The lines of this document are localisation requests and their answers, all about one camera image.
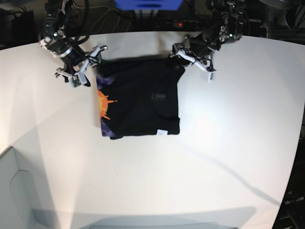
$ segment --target white table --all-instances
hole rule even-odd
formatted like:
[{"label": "white table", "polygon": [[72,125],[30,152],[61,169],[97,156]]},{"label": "white table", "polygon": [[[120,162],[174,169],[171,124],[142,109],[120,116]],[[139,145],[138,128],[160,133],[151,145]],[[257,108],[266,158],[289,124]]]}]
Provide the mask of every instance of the white table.
[{"label": "white table", "polygon": [[[95,35],[83,47],[108,45],[106,59],[168,53],[182,35]],[[270,229],[301,129],[305,46],[243,37],[215,62],[213,83],[196,67],[178,83],[179,135],[112,141],[101,135],[92,71],[91,88],[72,89],[38,44],[1,51],[0,139],[34,177],[37,214],[63,229]]]}]

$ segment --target white label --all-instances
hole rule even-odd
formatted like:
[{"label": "white label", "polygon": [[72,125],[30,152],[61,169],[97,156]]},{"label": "white label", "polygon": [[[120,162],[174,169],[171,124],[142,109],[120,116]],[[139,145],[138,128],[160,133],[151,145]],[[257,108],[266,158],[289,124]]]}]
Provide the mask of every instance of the white label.
[{"label": "white label", "polygon": [[168,135],[168,131],[167,130],[157,130],[157,135]]}]

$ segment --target printed graphic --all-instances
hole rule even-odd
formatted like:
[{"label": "printed graphic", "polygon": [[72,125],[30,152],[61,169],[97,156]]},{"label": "printed graphic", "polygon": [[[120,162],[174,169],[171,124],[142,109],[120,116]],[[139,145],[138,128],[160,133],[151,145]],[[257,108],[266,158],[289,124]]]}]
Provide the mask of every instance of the printed graphic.
[{"label": "printed graphic", "polygon": [[108,95],[105,96],[102,92],[98,91],[99,96],[99,106],[100,106],[100,118],[105,118],[110,120],[107,117],[108,104],[117,102],[117,100],[108,100]]}]

